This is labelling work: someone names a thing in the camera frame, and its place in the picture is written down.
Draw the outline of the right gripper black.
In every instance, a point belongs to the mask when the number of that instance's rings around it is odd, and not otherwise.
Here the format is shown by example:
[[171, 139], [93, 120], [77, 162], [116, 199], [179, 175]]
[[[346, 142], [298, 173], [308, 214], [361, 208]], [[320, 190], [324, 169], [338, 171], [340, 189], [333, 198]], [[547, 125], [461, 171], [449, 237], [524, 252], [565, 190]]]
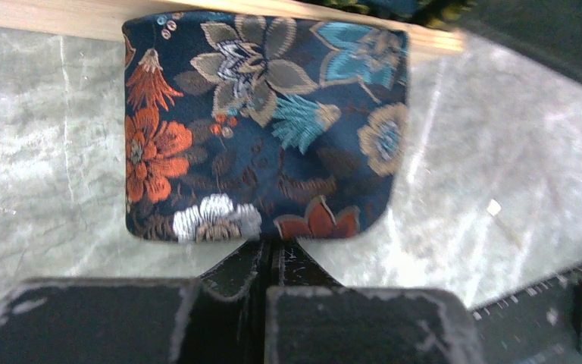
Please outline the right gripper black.
[[582, 1], [478, 1], [458, 25], [582, 84]]

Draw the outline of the wooden compartment organizer box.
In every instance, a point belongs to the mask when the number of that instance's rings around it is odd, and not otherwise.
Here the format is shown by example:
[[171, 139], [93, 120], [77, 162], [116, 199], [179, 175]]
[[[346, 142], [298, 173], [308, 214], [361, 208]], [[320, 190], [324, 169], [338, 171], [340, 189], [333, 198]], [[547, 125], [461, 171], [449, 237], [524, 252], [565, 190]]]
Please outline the wooden compartment organizer box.
[[403, 32], [414, 58], [457, 55], [465, 50], [461, 30], [434, 30], [301, 1], [0, 1], [0, 27], [120, 42], [125, 23], [164, 15], [157, 34], [177, 34], [185, 18], [218, 23], [220, 39], [264, 43], [273, 20], [336, 22]]

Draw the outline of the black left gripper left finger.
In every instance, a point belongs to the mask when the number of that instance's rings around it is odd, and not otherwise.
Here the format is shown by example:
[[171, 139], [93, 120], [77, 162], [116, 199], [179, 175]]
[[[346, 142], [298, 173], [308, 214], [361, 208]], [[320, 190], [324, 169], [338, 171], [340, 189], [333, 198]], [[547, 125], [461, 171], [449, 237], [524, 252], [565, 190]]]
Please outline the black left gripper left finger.
[[35, 278], [0, 302], [0, 363], [249, 363], [266, 248], [193, 278]]

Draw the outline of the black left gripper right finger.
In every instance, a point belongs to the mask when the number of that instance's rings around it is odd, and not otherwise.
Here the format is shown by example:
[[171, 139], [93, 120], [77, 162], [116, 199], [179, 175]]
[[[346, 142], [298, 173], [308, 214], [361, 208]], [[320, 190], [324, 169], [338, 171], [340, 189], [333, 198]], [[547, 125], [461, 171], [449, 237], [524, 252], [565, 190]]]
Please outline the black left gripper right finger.
[[345, 287], [296, 242], [271, 244], [267, 363], [483, 363], [472, 318], [437, 288]]

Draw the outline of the navy floral necktie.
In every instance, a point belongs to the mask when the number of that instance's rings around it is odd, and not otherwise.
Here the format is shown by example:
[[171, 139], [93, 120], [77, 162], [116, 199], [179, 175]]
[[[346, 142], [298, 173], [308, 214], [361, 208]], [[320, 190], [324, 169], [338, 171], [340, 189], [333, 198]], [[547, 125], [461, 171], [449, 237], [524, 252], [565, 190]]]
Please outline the navy floral necktie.
[[164, 15], [125, 23], [126, 226], [175, 243], [343, 240], [390, 202], [408, 37], [273, 20], [264, 43]]

